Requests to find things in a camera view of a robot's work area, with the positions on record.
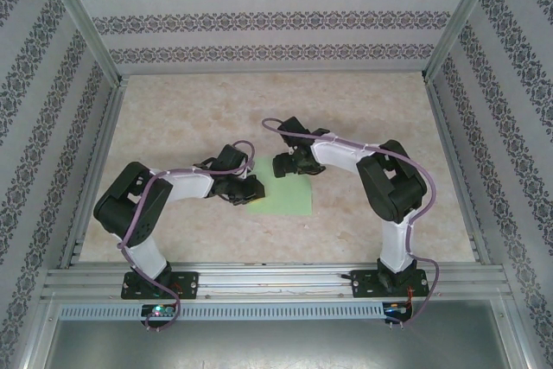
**aluminum frame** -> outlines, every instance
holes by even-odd
[[[427,271],[429,283],[433,282],[435,276],[433,268],[426,266],[423,268]],[[362,306],[393,300],[353,298],[350,282],[341,277],[342,274],[354,269],[376,270],[375,264],[204,263],[174,264],[174,269],[195,270],[200,273],[198,298],[182,301],[184,308],[190,304],[298,303],[318,303],[338,308],[340,305],[352,303]],[[50,270],[32,323],[29,342],[19,367],[45,367],[57,322],[61,311],[66,306],[104,305],[109,308],[120,304],[156,303],[156,301],[127,301],[120,298],[121,282],[124,273],[128,270],[128,265],[123,263],[76,264],[67,270]],[[489,301],[511,368],[536,367],[512,298],[511,287],[501,265],[441,264],[441,278],[431,301],[456,300]],[[129,319],[114,317],[113,320]]]
[[[451,48],[466,16],[477,0],[461,0],[454,16],[435,49],[425,70],[425,82],[429,102],[434,113],[442,147],[454,180],[461,211],[473,245],[476,263],[441,264],[442,274],[435,295],[431,301],[487,300],[493,314],[511,368],[534,368],[536,361],[523,329],[518,309],[512,298],[511,288],[501,265],[490,264],[480,229],[476,226],[473,210],[462,186],[460,168],[454,157],[453,145],[445,134],[447,129],[443,116],[436,105],[435,92],[429,80],[442,64]],[[85,185],[86,197],[78,211],[79,220],[73,228],[67,251],[61,263],[61,270],[50,270],[43,285],[40,302],[30,325],[28,341],[22,351],[18,367],[43,368],[47,363],[48,351],[61,311],[74,304],[145,304],[145,301],[124,301],[120,298],[123,274],[127,264],[78,263],[82,238],[91,216],[94,196],[98,191],[99,177],[105,165],[111,138],[115,130],[119,109],[122,104],[126,80],[121,80],[107,48],[92,25],[80,0],[65,0],[72,18],[86,36],[94,55],[118,87],[111,102],[109,117],[102,131],[99,150],[94,157],[92,173]],[[321,304],[345,304],[378,302],[384,299],[353,299],[349,282],[340,277],[354,269],[376,269],[375,264],[173,264],[175,270],[195,270],[200,273],[198,299],[183,301],[184,307],[193,302],[198,304],[271,304],[318,302]],[[423,266],[429,281],[434,279],[433,268]]]

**metal panel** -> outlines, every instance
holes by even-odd
[[[47,367],[509,367],[488,302],[432,302],[410,328],[380,321],[189,321],[152,334],[136,322],[60,321]]]
[[[70,304],[61,309],[61,321],[137,321],[142,306],[137,304]],[[342,302],[339,305],[317,302],[205,304],[189,303],[182,307],[184,321],[288,321],[383,319],[381,302]]]
[[[41,369],[45,366],[59,317],[59,304],[55,302],[39,304],[22,353],[23,357],[21,360],[16,360],[19,362],[19,367]]]
[[[524,330],[514,300],[503,298],[493,300],[490,304],[511,367],[537,368],[528,339],[525,335],[519,335]]]

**marble floor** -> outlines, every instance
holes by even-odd
[[[297,116],[366,143],[398,140],[435,178],[438,199],[416,223],[413,252],[474,261],[420,73],[233,73],[133,76],[124,97],[101,195],[131,161],[187,167],[245,138],[257,153],[286,151],[265,117]],[[328,169],[311,178],[311,216],[247,213],[219,198],[169,204],[154,235],[173,262],[374,262],[381,224],[359,178]],[[80,261],[122,261],[116,240],[91,219]]]

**enclosure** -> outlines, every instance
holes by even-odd
[[[553,367],[552,2],[0,0],[0,366]],[[384,298],[353,296],[381,225],[329,167],[281,211],[167,205],[153,235],[197,297],[146,333],[101,194],[239,139],[260,169],[287,151],[261,120],[292,116],[397,139],[434,178],[420,320],[389,330]]]

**black plastic bracket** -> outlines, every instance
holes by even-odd
[[[408,297],[409,287],[413,290],[413,297],[426,297],[429,293],[424,270],[413,270],[409,278],[393,287],[382,284],[378,270],[353,270],[349,276],[343,277],[352,282],[353,298]]]
[[[211,157],[194,166],[205,170],[233,170],[238,169],[243,162],[248,161],[248,155],[242,150],[227,144],[217,156]],[[265,188],[255,175],[248,175],[241,179],[236,175],[214,175],[213,185],[206,198],[219,196],[234,206],[245,205],[254,200],[265,197]]]
[[[312,136],[322,136],[329,132],[325,129],[317,129],[311,132],[303,127],[296,117],[283,121],[278,130],[288,133],[310,134]],[[281,137],[286,145],[293,149],[293,152],[292,154],[281,153],[273,158],[273,174],[275,177],[284,177],[286,174],[318,175],[326,169],[315,160],[311,152],[311,145],[315,142],[313,138],[291,137],[284,134],[281,134]]]
[[[388,140],[379,147],[409,158],[396,140]],[[401,224],[405,215],[421,207],[426,184],[410,164],[374,153],[358,161],[357,170],[372,209],[383,220]],[[393,172],[394,176],[390,178],[386,172]]]
[[[383,302],[384,314],[390,319],[385,323],[398,324],[397,321],[406,322],[413,316],[413,307],[409,302]]]
[[[141,195],[152,176],[146,166],[139,162],[131,162],[102,195],[94,207],[93,214],[107,232],[114,233],[120,239],[124,238],[137,208],[130,195]],[[163,179],[152,183],[127,246],[140,245],[154,231],[172,188],[173,185]]]
[[[192,271],[172,271],[166,287],[173,290],[181,300],[195,300],[198,294],[200,274]],[[121,298],[124,300],[173,300],[165,291],[152,286],[136,272],[124,275]]]

